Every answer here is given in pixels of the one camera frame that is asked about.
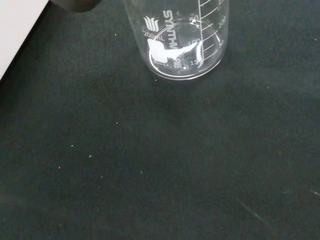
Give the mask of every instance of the synths logo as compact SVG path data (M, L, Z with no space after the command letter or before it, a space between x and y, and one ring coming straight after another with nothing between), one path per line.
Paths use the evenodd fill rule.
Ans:
M159 20L156 20L156 21L155 21L155 18L154 18L154 17L150 19L150 17L148 17L148 16L144 17L143 19L144 19L144 21L145 21L146 27L147 27L150 31L152 31L152 32L159 32L159 25L158 25Z

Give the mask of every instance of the measurement marking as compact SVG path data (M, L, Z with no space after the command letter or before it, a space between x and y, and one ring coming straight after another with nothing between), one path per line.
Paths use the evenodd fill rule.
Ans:
M206 40L208 40L209 38L211 38L212 36L216 35L217 32L218 32L218 30L215 31L212 35L208 36L208 37L207 37L206 39L204 39L203 41L206 41Z
M198 5L199 5L199 22L200 22L200 34L201 34L201 41L202 41L202 44L201 44L201 52L202 52L202 59L205 58L205 53L204 53L204 37L202 35L202 17L201 17L201 3L200 3L200 0L198 0Z
M204 60L207 60L208 58L211 58L213 55L215 55L218 52L219 49L215 50L214 53L212 53L210 56L206 57Z
M211 23L210 25L208 25L205 28L203 28L202 31L206 30L207 28L210 28L212 25L213 25L213 23Z
M211 12L209 12L207 15L204 15L202 18L204 19L204 18L206 18L206 17L208 17L210 14L212 14L215 10L217 10L218 9L218 7L216 7L215 9L213 9Z
M200 7L202 7L203 5L206 5L206 4L209 3L209 2L211 2L211 0L208 0L208 1L204 2L204 3L202 3L202 4L200 5Z
M203 50L204 52L207 51L209 48L212 48L214 46L214 44L212 44L211 46L207 47L205 50Z

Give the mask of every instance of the black object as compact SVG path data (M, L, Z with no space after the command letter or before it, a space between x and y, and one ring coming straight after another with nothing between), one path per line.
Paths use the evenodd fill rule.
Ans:
M318 2L230 7L222 63L185 82L120 1L47 9L1 81L1 240L320 239Z
M101 0L51 0L67 11L82 13L92 10Z

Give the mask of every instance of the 200 ml beaker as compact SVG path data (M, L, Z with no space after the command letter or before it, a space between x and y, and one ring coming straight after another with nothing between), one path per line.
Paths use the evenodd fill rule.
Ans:
M146 65L172 80L197 78L223 58L229 0L124 0Z

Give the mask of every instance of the white object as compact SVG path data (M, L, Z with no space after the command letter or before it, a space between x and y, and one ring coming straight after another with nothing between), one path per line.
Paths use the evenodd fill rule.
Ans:
M48 0L0 0L0 80Z

